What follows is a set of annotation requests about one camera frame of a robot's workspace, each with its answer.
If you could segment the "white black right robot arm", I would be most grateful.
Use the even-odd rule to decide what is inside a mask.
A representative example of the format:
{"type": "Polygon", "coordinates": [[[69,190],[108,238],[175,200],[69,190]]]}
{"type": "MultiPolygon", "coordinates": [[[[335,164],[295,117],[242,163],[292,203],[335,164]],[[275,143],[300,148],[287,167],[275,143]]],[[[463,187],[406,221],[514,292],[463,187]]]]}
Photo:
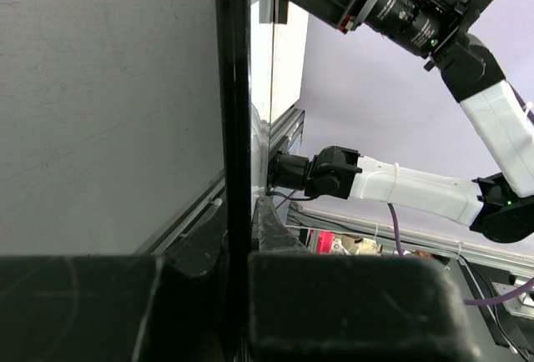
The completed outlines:
{"type": "Polygon", "coordinates": [[[533,238],[533,0],[282,0],[310,20],[299,210],[510,248],[533,238]]]}

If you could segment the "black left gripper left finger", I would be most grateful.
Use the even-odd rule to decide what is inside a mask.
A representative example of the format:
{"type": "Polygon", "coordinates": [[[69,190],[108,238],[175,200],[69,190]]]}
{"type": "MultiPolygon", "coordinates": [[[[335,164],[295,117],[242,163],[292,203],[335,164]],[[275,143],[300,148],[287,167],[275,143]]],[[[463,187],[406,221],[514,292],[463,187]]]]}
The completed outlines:
{"type": "Polygon", "coordinates": [[[2,258],[2,360],[221,361],[226,229],[219,211],[161,254],[2,258]]]}

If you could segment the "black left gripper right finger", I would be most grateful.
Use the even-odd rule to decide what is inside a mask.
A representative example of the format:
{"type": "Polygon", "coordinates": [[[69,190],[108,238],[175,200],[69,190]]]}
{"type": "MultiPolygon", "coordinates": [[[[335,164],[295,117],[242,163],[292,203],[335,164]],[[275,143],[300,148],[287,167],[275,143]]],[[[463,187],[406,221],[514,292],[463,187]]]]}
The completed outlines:
{"type": "Polygon", "coordinates": [[[477,361],[460,291],[431,259],[312,254],[257,199],[247,262],[256,361],[477,361]]]}

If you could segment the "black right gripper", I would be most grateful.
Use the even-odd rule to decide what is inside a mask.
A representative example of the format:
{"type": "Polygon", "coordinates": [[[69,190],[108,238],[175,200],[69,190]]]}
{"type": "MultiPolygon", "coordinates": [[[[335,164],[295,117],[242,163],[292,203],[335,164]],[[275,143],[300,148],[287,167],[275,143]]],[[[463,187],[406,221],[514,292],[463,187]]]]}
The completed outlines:
{"type": "Polygon", "coordinates": [[[287,0],[343,32],[365,24],[421,58],[435,53],[452,35],[460,14],[437,0],[287,0]]]}

